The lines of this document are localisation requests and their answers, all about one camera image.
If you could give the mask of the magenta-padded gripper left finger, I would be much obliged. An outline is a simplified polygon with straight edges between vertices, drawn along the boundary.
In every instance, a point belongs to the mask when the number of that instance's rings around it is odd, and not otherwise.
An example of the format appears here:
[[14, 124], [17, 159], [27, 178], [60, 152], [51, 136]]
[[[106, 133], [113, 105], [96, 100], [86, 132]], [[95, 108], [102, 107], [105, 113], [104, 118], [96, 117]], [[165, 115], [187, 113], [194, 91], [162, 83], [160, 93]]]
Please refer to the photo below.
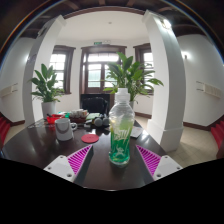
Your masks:
[[93, 145], [88, 145], [69, 156], [59, 155], [44, 170], [81, 186], [93, 154]]

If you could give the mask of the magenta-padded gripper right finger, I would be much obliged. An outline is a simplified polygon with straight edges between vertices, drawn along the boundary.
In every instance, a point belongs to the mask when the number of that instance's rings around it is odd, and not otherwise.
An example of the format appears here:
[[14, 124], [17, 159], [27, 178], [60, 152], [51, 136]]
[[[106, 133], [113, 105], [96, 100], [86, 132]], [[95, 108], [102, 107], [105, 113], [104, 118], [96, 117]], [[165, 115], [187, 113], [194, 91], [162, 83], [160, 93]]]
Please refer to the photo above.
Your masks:
[[160, 180], [182, 169], [182, 166], [170, 156], [159, 156], [142, 146], [137, 145], [135, 153], [146, 184]]

